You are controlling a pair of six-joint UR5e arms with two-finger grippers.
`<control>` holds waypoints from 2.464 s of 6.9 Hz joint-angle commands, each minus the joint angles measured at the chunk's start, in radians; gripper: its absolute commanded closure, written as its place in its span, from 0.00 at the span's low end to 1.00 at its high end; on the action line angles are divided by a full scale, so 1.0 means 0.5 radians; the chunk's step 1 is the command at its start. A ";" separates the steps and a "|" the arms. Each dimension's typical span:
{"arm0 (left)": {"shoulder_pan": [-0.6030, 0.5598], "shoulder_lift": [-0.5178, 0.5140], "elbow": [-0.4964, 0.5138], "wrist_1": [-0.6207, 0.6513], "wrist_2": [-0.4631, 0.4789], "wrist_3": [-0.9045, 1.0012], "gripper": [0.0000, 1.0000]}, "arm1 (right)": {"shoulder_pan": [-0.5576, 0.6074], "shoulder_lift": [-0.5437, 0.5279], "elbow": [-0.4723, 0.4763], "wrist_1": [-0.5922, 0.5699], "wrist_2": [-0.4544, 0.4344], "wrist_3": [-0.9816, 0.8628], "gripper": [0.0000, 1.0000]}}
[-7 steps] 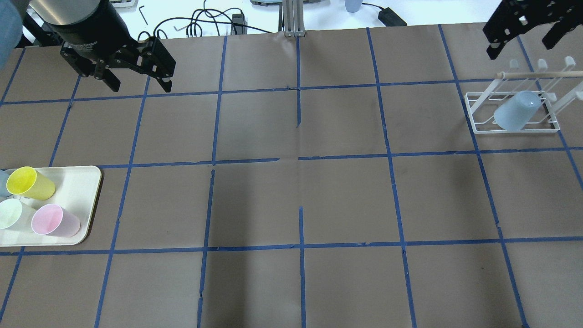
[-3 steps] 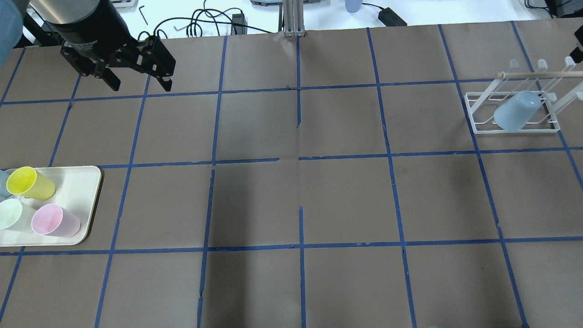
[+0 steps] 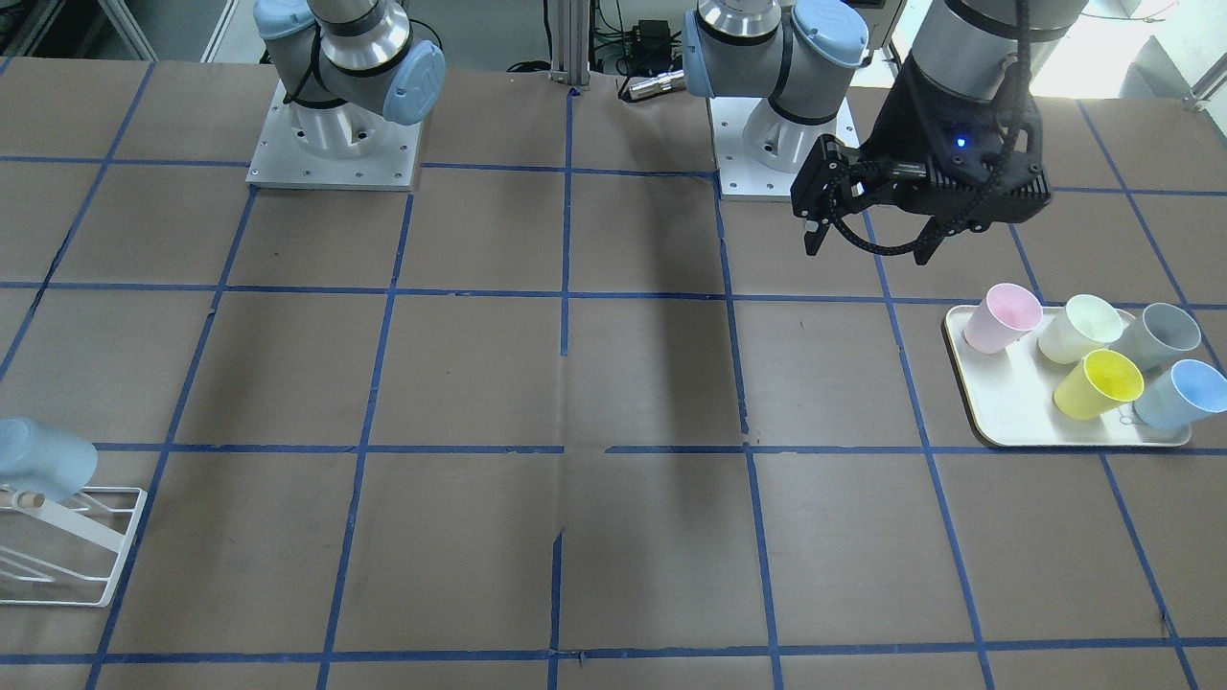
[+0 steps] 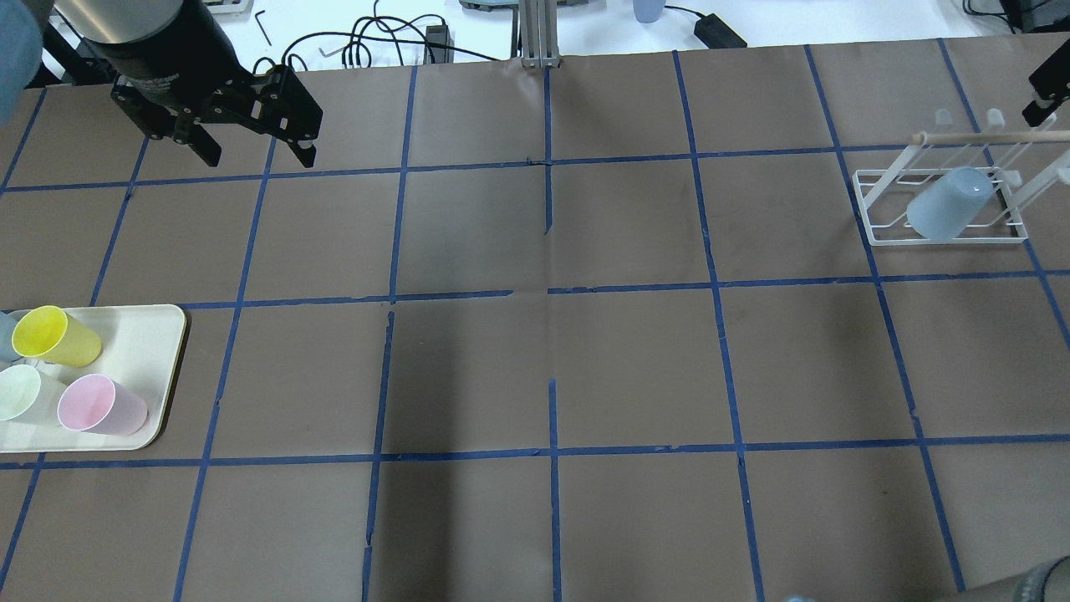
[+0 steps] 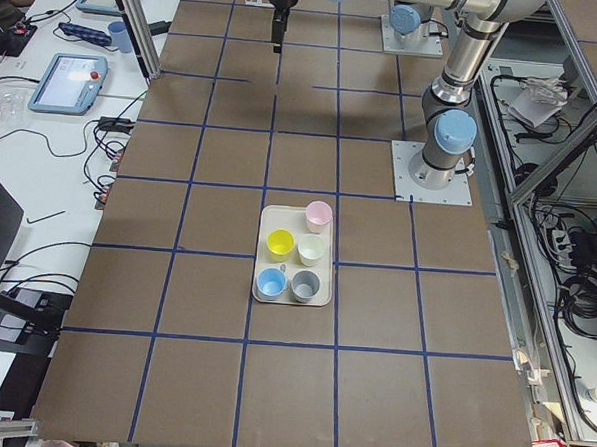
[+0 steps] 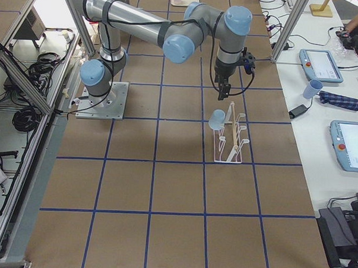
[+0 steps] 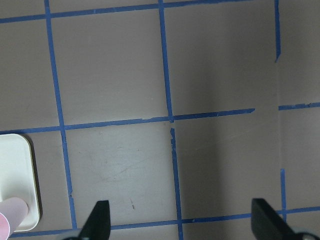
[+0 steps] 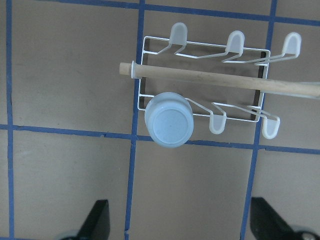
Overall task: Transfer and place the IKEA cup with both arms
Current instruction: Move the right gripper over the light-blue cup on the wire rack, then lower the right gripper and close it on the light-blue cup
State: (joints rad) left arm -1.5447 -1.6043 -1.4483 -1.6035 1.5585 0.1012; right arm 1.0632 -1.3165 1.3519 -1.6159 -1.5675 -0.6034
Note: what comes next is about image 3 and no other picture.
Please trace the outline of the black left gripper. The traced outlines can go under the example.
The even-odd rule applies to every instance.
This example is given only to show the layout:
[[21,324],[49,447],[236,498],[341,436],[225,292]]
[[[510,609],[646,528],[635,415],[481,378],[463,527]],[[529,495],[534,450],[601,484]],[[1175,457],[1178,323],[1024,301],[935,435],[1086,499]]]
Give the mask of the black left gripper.
[[[967,230],[967,223],[1025,222],[1052,204],[1038,106],[1020,92],[1020,68],[1007,68],[1005,75],[995,93],[979,101],[946,90],[920,68],[903,68],[860,146],[863,161],[876,167],[858,179],[872,200],[933,216],[913,248],[919,266],[928,265],[939,246]],[[1018,149],[1009,153],[999,185],[968,219],[955,219],[995,171],[1016,106],[1022,108]],[[790,199],[794,215],[802,219],[807,255],[820,252],[832,228],[859,246],[845,223],[855,172],[834,135],[821,135],[802,162]]]

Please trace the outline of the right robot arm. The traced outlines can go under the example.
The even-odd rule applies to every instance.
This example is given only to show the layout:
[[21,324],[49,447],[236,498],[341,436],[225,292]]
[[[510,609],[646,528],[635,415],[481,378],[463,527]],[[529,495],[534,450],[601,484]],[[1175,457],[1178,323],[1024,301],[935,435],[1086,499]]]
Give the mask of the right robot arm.
[[444,53],[396,1],[258,1],[253,17],[307,152],[360,156],[382,126],[415,126],[437,104]]

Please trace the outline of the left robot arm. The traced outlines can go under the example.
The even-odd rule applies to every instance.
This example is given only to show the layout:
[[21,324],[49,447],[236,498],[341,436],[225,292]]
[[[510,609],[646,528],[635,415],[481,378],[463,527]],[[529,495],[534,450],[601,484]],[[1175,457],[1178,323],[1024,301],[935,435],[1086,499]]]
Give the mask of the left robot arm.
[[801,152],[763,161],[794,169],[791,210],[816,255],[831,230],[876,255],[925,265],[937,246],[1052,204],[1043,123],[1031,76],[1082,14],[1082,1],[934,1],[858,146],[825,133],[863,66],[870,31],[843,1],[699,1],[683,18],[687,90],[758,98],[761,117],[811,129]]

